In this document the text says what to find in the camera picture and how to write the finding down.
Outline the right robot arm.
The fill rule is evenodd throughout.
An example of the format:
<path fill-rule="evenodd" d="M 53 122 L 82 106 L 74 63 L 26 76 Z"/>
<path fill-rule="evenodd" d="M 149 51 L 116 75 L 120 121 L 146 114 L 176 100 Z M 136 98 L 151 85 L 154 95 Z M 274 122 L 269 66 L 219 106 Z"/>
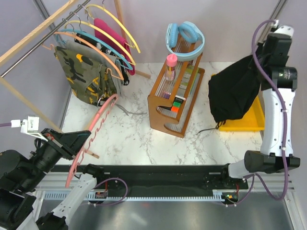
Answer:
<path fill-rule="evenodd" d="M 274 26 L 266 41 L 253 50 L 265 106 L 265 129 L 259 151 L 248 150 L 244 159 L 228 166 L 220 176 L 224 188 L 232 188 L 237 178 L 252 173 L 284 173 L 300 166 L 291 142 L 292 106 L 297 89 L 297 70 L 286 66 L 294 29 Z"/>

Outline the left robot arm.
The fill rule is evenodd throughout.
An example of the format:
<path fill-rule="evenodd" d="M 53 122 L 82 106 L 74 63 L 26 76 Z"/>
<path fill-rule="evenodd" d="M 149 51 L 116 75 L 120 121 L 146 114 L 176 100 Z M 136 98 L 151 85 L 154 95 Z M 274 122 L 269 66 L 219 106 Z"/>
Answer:
<path fill-rule="evenodd" d="M 68 196 L 51 212 L 35 220 L 32 195 L 38 184 L 62 159 L 76 159 L 91 132 L 59 133 L 45 128 L 35 139 L 31 158 L 15 150 L 0 154 L 0 228 L 2 230 L 67 230 L 79 205 L 94 188 L 105 184 L 98 166 L 88 165 Z"/>

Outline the pink hanger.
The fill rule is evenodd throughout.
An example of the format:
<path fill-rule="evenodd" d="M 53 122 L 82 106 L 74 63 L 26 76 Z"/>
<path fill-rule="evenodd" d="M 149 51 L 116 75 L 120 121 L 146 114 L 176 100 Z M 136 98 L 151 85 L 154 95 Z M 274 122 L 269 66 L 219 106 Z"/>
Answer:
<path fill-rule="evenodd" d="M 81 165 L 82 161 L 84 160 L 84 155 L 89 151 L 90 146 L 95 140 L 97 133 L 102 128 L 103 123 L 106 121 L 108 115 L 111 112 L 111 109 L 113 108 L 118 99 L 119 95 L 113 94 L 104 102 L 104 104 L 98 109 L 97 113 L 93 117 L 93 120 L 86 129 L 87 131 L 90 131 L 93 136 L 83 144 L 81 150 L 73 159 L 66 179 L 65 188 L 69 188 L 70 183 L 77 172 L 77 167 Z"/>

